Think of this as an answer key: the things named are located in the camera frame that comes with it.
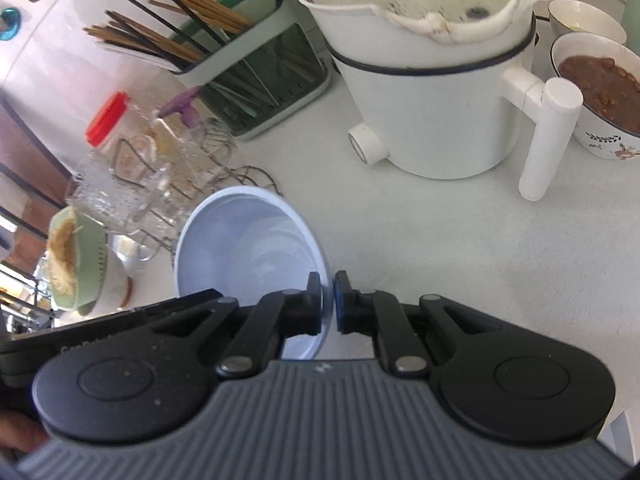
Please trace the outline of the person's left hand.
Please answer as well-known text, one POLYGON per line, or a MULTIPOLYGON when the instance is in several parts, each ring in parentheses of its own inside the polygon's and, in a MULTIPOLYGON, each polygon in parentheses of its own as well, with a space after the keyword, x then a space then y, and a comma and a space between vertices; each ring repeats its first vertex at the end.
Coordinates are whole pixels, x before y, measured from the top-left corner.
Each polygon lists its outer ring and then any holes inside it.
POLYGON ((49 436, 46 430, 30 418, 17 412, 1 412, 0 442, 2 448, 30 453, 48 441, 49 436))

